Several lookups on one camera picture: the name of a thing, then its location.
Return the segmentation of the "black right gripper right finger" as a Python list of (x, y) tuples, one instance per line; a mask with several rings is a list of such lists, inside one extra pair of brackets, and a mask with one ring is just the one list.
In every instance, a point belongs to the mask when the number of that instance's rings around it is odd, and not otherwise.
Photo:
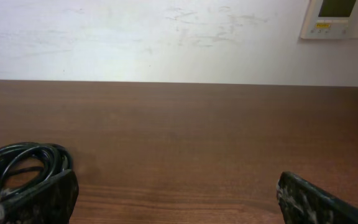
[(276, 189), (285, 224), (358, 224), (358, 208), (292, 172), (282, 172)]

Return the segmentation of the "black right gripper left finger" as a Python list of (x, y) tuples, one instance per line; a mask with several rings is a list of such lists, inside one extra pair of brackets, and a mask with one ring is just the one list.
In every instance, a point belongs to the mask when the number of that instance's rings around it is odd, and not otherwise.
[(63, 172), (19, 194), (0, 194), (0, 223), (68, 224), (79, 194), (73, 170)]

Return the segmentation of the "white wall control panel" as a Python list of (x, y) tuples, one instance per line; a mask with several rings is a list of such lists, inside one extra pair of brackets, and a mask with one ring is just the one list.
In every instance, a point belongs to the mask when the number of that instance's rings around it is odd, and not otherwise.
[(310, 0), (301, 39), (358, 39), (358, 0)]

